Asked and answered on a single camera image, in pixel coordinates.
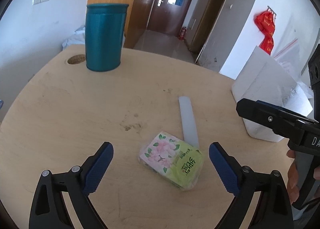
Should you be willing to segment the person's right hand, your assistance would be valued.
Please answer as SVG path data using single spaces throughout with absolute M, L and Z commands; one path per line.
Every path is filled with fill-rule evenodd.
M 293 159 L 293 162 L 288 170 L 287 177 L 287 192 L 289 195 L 290 203 L 293 204 L 299 197 L 299 188 L 297 186 L 298 183 L 298 171 L 296 168 L 296 162 L 295 162 L 295 152 L 293 150 L 288 150 L 286 154 L 289 158 Z

